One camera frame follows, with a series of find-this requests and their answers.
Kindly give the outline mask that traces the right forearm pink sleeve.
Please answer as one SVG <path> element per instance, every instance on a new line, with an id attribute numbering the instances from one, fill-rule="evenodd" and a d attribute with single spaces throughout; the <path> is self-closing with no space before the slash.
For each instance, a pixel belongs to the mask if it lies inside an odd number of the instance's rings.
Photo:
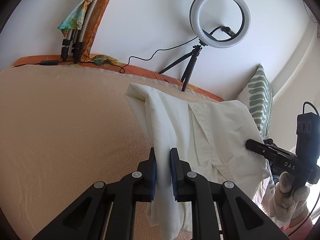
<path id="1" fill-rule="evenodd" d="M 291 240 L 301 240 L 306 239 L 310 231 L 313 228 L 312 219 L 308 218 L 305 223 L 303 221 L 309 215 L 308 210 L 306 209 L 299 216 L 296 216 L 294 213 L 291 217 L 290 223 L 286 227 L 281 227 L 283 233 L 285 233 Z"/>

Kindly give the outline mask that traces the right gloved hand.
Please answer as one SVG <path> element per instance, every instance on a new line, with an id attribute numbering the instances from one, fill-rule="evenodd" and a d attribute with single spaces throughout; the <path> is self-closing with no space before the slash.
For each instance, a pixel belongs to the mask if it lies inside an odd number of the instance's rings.
<path id="1" fill-rule="evenodd" d="M 269 203 L 269 217 L 280 228 L 292 228 L 309 214 L 306 200 L 310 194 L 310 187 L 304 185 L 294 190 L 293 179 L 291 174 L 283 172 L 275 185 L 274 196 Z"/>

